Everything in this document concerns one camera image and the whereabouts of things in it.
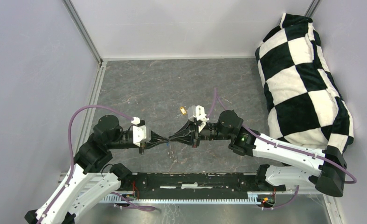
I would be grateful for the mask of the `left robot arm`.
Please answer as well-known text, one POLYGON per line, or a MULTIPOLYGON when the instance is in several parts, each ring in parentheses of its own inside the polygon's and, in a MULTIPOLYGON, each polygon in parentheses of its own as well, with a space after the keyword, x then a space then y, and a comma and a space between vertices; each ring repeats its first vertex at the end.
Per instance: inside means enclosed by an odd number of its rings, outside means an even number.
POLYGON ((127 190, 132 185, 129 170, 122 164, 114 164, 95 186, 85 193, 84 187, 112 159, 112 149, 137 148, 142 153, 166 142, 134 117, 132 127, 124 130, 114 115, 101 117, 88 140, 73 155, 73 165, 63 182, 44 205, 25 215, 29 224, 76 224, 80 218, 113 191, 127 190))

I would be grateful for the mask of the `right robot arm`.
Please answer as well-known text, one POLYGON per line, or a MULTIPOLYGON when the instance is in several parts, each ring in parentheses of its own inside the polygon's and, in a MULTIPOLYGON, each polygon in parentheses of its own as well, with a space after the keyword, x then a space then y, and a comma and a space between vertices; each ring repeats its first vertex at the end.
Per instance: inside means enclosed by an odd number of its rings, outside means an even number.
POLYGON ((298 147, 290 143, 247 130, 243 119, 233 110, 223 111, 216 123, 209 123, 205 115, 197 113, 171 135, 170 142, 197 147, 202 140, 229 140, 228 148, 235 154, 266 158, 287 164, 286 167, 261 165, 255 177, 260 190, 281 185, 313 186, 317 191, 342 197, 346 183, 346 161, 339 149, 298 147))

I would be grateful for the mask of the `metal keyring plate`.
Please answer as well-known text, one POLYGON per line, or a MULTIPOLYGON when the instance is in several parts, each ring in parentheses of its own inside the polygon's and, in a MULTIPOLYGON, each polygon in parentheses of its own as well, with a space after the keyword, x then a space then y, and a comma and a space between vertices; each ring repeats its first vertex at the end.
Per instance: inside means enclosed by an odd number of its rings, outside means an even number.
POLYGON ((177 154, 175 153, 173 142, 170 142, 170 147, 168 147, 168 155, 172 163, 177 162, 178 157, 177 157, 177 154))

